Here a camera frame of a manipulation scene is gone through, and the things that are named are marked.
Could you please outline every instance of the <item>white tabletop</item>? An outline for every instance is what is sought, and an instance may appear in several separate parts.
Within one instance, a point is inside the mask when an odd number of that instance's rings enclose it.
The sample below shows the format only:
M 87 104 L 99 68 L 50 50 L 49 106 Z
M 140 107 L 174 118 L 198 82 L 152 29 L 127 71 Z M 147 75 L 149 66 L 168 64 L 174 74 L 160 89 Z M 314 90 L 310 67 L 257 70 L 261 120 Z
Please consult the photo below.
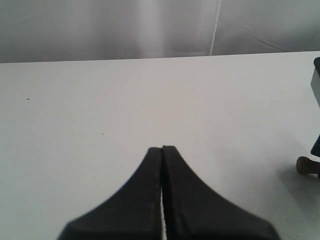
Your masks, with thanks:
M 319 239 L 320 180 L 295 170 L 320 133 L 318 56 L 0 64 L 0 239 L 54 240 L 162 145 L 283 240 Z

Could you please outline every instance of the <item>wooden handle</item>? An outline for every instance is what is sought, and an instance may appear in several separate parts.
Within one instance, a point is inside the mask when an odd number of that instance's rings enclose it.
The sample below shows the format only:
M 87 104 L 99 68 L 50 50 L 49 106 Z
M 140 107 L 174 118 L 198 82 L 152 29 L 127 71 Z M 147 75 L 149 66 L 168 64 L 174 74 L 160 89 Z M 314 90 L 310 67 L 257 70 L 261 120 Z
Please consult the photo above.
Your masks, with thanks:
M 312 161 L 306 156 L 300 156 L 296 160 L 296 171 L 299 174 L 318 174 L 320 175 L 320 162 Z

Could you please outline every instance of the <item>gray wall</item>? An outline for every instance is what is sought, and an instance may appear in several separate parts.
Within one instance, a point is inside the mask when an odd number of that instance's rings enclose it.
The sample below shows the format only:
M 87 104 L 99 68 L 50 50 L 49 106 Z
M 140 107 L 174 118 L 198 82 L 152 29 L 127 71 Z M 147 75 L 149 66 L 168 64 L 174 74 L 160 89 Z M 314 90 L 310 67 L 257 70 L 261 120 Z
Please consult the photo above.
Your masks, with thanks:
M 0 63 L 320 50 L 319 0 L 0 0 Z

